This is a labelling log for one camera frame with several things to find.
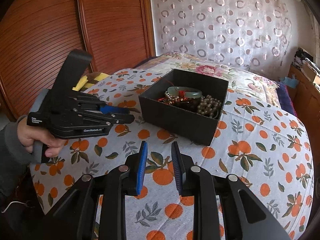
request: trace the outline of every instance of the human hand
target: human hand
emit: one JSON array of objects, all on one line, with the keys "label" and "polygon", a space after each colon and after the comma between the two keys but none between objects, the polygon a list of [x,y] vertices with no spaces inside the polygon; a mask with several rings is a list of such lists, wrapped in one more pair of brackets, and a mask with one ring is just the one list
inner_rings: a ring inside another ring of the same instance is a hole
[{"label": "human hand", "polygon": [[55,138],[47,129],[27,125],[27,118],[18,123],[18,139],[28,152],[33,151],[35,140],[41,141],[48,146],[45,156],[51,158],[59,154],[66,140]]}]

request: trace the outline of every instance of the silver bolt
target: silver bolt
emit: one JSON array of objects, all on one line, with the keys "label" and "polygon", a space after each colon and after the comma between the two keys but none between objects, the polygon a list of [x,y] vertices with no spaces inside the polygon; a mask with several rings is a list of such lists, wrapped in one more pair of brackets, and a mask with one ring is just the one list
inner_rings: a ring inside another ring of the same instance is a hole
[{"label": "silver bolt", "polygon": [[91,179],[91,175],[90,174],[84,174],[81,177],[82,181],[89,181]]},{"label": "silver bolt", "polygon": [[238,180],[238,177],[236,175],[234,175],[234,174],[231,174],[231,175],[228,176],[228,179],[230,181],[236,182]]},{"label": "silver bolt", "polygon": [[199,166],[192,166],[191,167],[191,171],[193,172],[200,172],[201,171],[201,168]]},{"label": "silver bolt", "polygon": [[127,165],[121,165],[120,167],[119,167],[119,171],[121,171],[121,172],[125,172],[125,171],[127,171],[129,169],[129,167],[127,166]]}]

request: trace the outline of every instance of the open box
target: open box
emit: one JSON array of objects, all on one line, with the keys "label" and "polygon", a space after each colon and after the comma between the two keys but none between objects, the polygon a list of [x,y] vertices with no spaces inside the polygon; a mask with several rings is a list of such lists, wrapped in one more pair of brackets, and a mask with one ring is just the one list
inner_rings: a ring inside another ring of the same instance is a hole
[{"label": "open box", "polygon": [[173,69],[150,88],[139,95],[143,119],[169,132],[184,136],[196,143],[209,146],[221,116],[216,119],[202,116],[175,106],[158,102],[172,84],[190,87],[202,91],[202,95],[211,95],[224,105],[228,81],[195,72]]}]

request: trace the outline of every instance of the person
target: person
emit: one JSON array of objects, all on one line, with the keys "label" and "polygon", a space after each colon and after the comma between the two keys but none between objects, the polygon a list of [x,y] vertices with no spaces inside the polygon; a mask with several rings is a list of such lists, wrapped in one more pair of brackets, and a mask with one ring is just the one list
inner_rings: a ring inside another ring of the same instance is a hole
[{"label": "person", "polygon": [[42,127],[27,125],[27,117],[20,117],[17,122],[10,122],[0,131],[0,206],[18,186],[30,163],[33,143],[39,140],[49,148],[47,157],[55,157],[64,146],[65,140],[55,138]]}]

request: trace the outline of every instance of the wooden wardrobe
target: wooden wardrobe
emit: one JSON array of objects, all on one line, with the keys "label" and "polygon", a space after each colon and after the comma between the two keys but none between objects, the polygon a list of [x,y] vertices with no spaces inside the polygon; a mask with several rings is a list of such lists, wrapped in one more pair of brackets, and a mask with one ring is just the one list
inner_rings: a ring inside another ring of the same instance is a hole
[{"label": "wooden wardrobe", "polygon": [[50,88],[72,49],[88,72],[114,73],[154,56],[150,0],[14,0],[0,21],[1,105],[15,120]]}]

